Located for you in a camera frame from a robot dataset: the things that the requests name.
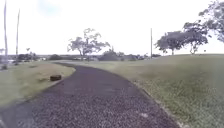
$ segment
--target dark rock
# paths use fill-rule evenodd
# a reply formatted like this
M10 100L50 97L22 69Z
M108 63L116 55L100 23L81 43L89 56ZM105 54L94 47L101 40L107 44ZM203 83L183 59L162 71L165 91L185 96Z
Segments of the dark rock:
M61 75L52 75L50 76L51 81L61 80Z
M8 67L7 67L7 65L2 65L2 70L7 70L8 69Z

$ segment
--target green lawn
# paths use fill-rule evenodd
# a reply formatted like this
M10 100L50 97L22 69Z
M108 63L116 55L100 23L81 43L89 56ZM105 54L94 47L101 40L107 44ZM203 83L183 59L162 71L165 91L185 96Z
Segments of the green lawn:
M105 69L129 79L192 128L224 128L224 55L67 63Z
M26 100L55 84L50 75L59 73L64 78L72 72L73 68L48 62L29 62L0 71L0 107Z

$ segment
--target tree canopy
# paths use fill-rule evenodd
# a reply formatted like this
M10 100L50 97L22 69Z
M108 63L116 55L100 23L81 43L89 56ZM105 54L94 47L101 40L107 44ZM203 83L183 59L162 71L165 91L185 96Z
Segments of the tree canopy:
M170 49L173 55L174 50L179 50L183 46L181 36L181 31L167 32L157 41L156 47L165 53Z
M203 24L215 33L218 40L224 42L224 2L213 1L199 16L203 17Z
M68 44L68 51L78 50L79 54L82 56L86 56L87 54L91 54L93 52L99 52L103 47L110 46L108 42L100 42L98 38L101 37L100 33L96 32L94 29L87 28L83 31L84 38L76 37L75 40L70 39L70 43Z
M201 21L196 21L194 23L185 23L184 32L182 35L182 44L190 44L191 54L195 54L198 47L203 44L208 43L206 35L208 34L208 29L205 25L200 24Z

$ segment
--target sky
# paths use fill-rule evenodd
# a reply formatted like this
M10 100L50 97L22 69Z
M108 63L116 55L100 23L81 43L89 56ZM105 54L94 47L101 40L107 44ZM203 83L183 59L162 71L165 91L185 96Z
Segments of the sky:
M211 0L7 0L9 54L15 54L19 8L19 53L26 48L37 54L78 54L67 52L69 39L94 28L116 52L150 54L150 28L153 43L165 32L181 30L185 22L198 19L198 13ZM4 3L0 0L0 48L4 48ZM209 39L199 53L224 53L224 43ZM176 54L188 54L186 47ZM153 53L162 54L153 46Z

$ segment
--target pole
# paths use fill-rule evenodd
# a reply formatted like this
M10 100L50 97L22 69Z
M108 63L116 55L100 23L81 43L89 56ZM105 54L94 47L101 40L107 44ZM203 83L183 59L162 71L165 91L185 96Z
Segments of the pole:
M152 28L151 28L151 58L152 58Z
M7 65L8 65L8 44L7 44L7 35L6 35L6 0L5 0L5 8L4 8L4 31L5 31L5 63L4 63L4 68L7 69Z
M18 64L19 15L20 15L20 9L19 9L19 12L18 12L18 20L17 20L17 34L16 34L16 64Z

